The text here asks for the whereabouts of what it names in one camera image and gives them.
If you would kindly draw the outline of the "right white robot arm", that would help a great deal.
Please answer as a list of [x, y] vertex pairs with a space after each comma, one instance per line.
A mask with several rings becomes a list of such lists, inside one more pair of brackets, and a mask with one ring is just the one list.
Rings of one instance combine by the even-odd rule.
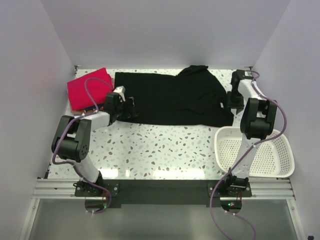
[[244, 104], [245, 92], [241, 91], [240, 85], [244, 80], [252, 79], [244, 70], [235, 70], [231, 74], [231, 90], [227, 92], [226, 107], [235, 110], [236, 114], [242, 113], [241, 144], [237, 157], [229, 168], [229, 175], [234, 179], [247, 179], [250, 176], [251, 165], [259, 146], [272, 134], [275, 124], [277, 106], [270, 100], [249, 94]]

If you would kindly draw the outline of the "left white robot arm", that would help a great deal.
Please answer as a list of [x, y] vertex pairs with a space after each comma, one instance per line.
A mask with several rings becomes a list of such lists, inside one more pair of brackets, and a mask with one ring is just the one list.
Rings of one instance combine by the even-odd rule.
[[89, 157], [91, 133], [111, 126], [115, 121], [138, 116], [134, 98], [126, 98], [117, 88], [106, 95], [103, 110], [83, 113], [79, 116], [63, 115], [56, 129], [51, 151], [54, 165], [70, 165], [82, 182], [86, 191], [99, 196], [104, 190], [101, 172]]

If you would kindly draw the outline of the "black t shirt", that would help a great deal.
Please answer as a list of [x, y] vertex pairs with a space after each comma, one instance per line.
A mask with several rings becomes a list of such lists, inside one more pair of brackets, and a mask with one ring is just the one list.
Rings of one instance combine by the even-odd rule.
[[191, 65], [177, 75], [116, 72], [114, 80], [134, 99], [138, 115], [128, 123], [219, 128], [234, 122], [225, 88], [205, 65]]

